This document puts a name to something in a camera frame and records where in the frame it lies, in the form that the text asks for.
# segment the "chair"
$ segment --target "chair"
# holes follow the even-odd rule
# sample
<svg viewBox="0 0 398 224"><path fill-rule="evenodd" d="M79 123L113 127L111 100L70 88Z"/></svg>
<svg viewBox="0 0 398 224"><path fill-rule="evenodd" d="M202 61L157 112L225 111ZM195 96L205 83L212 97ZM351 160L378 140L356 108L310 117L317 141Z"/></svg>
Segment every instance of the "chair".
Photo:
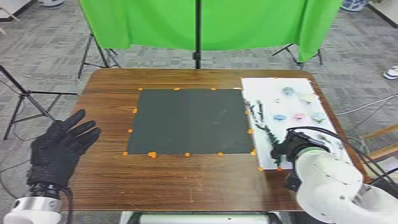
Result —
<svg viewBox="0 0 398 224"><path fill-rule="evenodd" d="M388 128L381 129L379 131L372 132L369 135L363 136L365 141L370 140L372 138L381 137L388 133L394 133L398 131L398 125L390 126ZM398 142L394 143L388 147L379 149L376 152L370 153L370 158L376 160L378 164L381 165L386 173L390 174L395 182L398 182ZM386 179L378 178L376 173L372 170L367 168L367 173L370 178L374 179L374 184L398 197L397 191L390 189L390 185L386 184Z"/></svg>

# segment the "orange tape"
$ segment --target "orange tape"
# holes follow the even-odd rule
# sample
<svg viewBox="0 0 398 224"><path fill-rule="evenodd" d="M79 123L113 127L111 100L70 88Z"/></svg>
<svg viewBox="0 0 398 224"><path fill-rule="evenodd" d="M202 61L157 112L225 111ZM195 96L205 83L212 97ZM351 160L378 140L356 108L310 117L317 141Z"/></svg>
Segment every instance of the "orange tape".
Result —
<svg viewBox="0 0 398 224"><path fill-rule="evenodd" d="M155 159L159 157L159 153L157 152L150 152L148 156Z"/></svg>

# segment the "gray floor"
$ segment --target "gray floor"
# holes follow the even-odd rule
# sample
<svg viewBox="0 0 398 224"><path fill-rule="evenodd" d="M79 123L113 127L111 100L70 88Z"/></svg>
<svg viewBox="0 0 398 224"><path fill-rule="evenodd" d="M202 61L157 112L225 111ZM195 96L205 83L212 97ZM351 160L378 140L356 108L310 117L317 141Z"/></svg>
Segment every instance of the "gray floor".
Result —
<svg viewBox="0 0 398 224"><path fill-rule="evenodd" d="M22 22L0 23L10 35L0 35L0 64L8 67L26 87L33 90L83 91L84 81L76 81L83 51L88 40L88 24L79 8L79 0L70 0L60 9L45 9L36 4L20 16ZM289 54L271 57L280 48L244 51L205 52L205 68L214 69L298 69ZM193 68L191 51L136 46L120 51L120 62L131 68ZM367 9L362 13L340 12L330 37L324 43L326 65L314 59L306 70L315 74L335 111L342 112L398 92L398 80L388 81L381 74L398 64L398 29ZM19 96L0 84L0 135L4 134ZM49 104L51 98L40 98ZM70 115L77 97L65 97L54 115L65 119ZM340 121L349 135L358 137L388 125L398 123L398 100L395 99L369 122L354 125L370 115L379 105L358 113L342 116ZM28 104L20 116L36 113ZM51 125L49 119L38 119L17 127L20 138L36 137ZM370 145L379 148L397 141L397 135L379 138ZM29 159L29 141L12 136L0 140L3 168ZM29 165L4 173L6 185L13 193L26 192L26 174ZM0 188L0 217L10 211L13 198ZM99 216L79 213L77 223L116 223L116 213Z"/></svg>

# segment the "green screen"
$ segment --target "green screen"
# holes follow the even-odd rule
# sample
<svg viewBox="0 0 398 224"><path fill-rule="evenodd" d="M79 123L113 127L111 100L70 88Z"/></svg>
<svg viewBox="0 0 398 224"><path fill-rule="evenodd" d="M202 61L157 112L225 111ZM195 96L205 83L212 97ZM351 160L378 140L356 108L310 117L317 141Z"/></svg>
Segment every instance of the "green screen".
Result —
<svg viewBox="0 0 398 224"><path fill-rule="evenodd" d="M196 0L81 0L104 48L196 49ZM296 43L317 54L342 0L203 0L203 50Z"/></svg>

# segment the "white sheet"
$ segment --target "white sheet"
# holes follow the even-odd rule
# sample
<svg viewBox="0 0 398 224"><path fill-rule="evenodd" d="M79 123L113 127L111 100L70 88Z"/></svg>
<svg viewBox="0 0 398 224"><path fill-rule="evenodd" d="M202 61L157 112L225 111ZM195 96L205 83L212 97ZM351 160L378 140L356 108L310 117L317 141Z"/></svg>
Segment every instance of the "white sheet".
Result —
<svg viewBox="0 0 398 224"><path fill-rule="evenodd" d="M266 113L264 123L267 124L282 142L285 140L287 129L290 127L317 126L326 128L337 133L330 118L322 123L314 121L314 118L312 118L314 113L326 113L319 97L315 98L315 101L312 104L308 104L301 100L303 96L315 94L314 86L308 79L246 78L243 79L243 86L244 86L246 100L250 101L253 105L257 105L255 111L259 111L257 101L260 100L264 103L264 113ZM294 96L287 96L287 94L283 93L285 87L292 87L296 89ZM294 118L294 115L298 113L306 114L306 118L301 121ZM278 114L289 116L289 119L285 121L275 120L275 115ZM253 137L255 137L255 145L257 145L257 151L259 151L260 166L267 170L275 170L278 169L278 166L275 163L275 159L271 158L273 145L271 145L269 136L266 131L259 129L257 127L253 115L250 115L250 120L251 120L251 128L255 130ZM321 140L319 132L312 130L299 130L299 131L303 131L315 139ZM331 143L326 142L326 145L331 148L333 154L338 156L338 158L342 158L347 162L353 163L340 140L335 139L326 134L322 135L328 137L328 140L331 141ZM283 160L282 167L283 169L292 169L292 163L287 160Z"/></svg>

